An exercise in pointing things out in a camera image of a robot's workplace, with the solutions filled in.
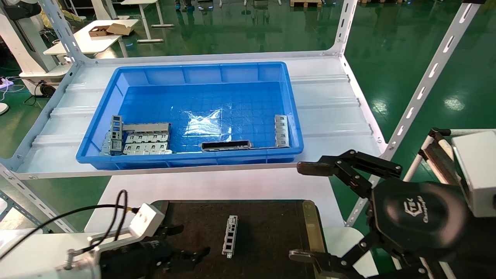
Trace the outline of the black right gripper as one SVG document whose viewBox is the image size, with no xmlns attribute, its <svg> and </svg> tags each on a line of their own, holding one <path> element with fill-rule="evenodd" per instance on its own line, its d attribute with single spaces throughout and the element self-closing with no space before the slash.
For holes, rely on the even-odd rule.
<svg viewBox="0 0 496 279">
<path fill-rule="evenodd" d="M 399 179 L 386 179 L 372 189 L 372 183 L 360 174 L 400 178 L 402 170 L 396 163 L 356 150 L 338 156 L 323 155 L 317 162 L 298 162 L 299 174 L 336 176 L 360 198 L 370 198 L 372 231 L 340 257 L 325 251 L 292 249 L 289 258 L 312 264 L 321 277 L 336 279 L 366 279 L 355 265 L 376 245 L 397 258 L 453 258 L 472 219 L 459 189 L 433 181 L 412 183 Z"/>
</svg>

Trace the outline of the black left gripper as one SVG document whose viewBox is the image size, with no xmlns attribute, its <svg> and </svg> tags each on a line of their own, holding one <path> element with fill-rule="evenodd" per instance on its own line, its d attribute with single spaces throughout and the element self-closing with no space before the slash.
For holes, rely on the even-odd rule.
<svg viewBox="0 0 496 279">
<path fill-rule="evenodd" d="M 184 231 L 184 226 L 160 225 L 156 237 L 116 249 L 105 251 L 100 256 L 101 279 L 154 279 L 156 272 L 169 262 L 169 273 L 189 272 L 195 269 L 211 251 L 204 247 L 197 252 L 174 250 L 167 242 L 168 236 Z"/>
</svg>

